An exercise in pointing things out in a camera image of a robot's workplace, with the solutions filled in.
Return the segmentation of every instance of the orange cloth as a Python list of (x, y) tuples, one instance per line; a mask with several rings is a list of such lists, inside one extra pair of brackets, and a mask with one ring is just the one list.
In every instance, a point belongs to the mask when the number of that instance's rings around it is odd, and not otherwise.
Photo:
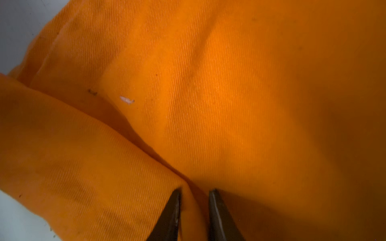
[(386, 238), (386, 5), (72, 0), (0, 77), (0, 189), (65, 241)]

